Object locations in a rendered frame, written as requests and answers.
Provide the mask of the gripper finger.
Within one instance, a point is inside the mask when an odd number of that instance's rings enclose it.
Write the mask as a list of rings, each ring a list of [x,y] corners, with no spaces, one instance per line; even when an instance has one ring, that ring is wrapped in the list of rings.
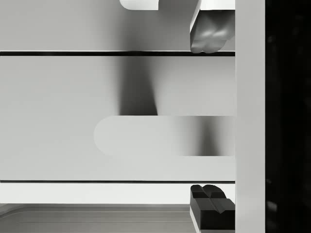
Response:
[[[235,0],[198,0],[190,22],[192,53],[214,53],[235,36]]]
[[[235,231],[235,204],[215,185],[192,185],[190,216],[196,231]]]

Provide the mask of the white cabinet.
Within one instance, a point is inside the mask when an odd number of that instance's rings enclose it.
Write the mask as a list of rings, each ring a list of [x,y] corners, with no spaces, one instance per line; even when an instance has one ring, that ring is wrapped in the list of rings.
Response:
[[[235,198],[235,37],[198,0],[0,0],[0,207]]]

